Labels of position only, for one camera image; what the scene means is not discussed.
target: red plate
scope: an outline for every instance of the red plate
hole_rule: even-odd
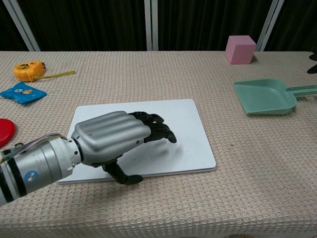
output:
[[[0,119],[0,147],[8,143],[14,134],[14,123],[8,119]]]

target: black curtain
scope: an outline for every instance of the black curtain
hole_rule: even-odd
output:
[[[0,1],[0,33],[0,51],[28,50],[3,1]]]
[[[18,0],[41,51],[146,51],[144,0]]]
[[[257,42],[271,2],[158,0],[158,48],[224,51],[230,35]]]
[[[265,50],[317,53],[317,0],[286,0]]]

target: beige tablecloth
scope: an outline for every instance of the beige tablecloth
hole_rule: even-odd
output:
[[[77,106],[192,98],[217,167],[212,172],[115,182],[52,184],[0,208],[0,237],[181,237],[317,230],[317,97],[287,116],[243,111],[239,80],[273,77],[317,84],[309,52],[255,53],[229,65],[224,52],[0,52],[0,90],[15,64],[41,60],[31,85],[47,96],[27,106],[0,98],[0,117],[18,127],[5,148],[51,132],[67,135]]]

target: blue snack bag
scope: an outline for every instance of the blue snack bag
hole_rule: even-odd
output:
[[[0,96],[13,99],[21,104],[37,100],[45,97],[46,95],[46,92],[32,88],[24,82],[15,84],[13,87],[0,93]]]

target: robotic hand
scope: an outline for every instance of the robotic hand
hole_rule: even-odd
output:
[[[145,112],[113,112],[80,122],[70,139],[49,134],[1,152],[0,206],[72,174],[83,163],[108,172],[120,184],[137,184],[117,164],[125,152],[154,140],[176,137],[164,119]]]

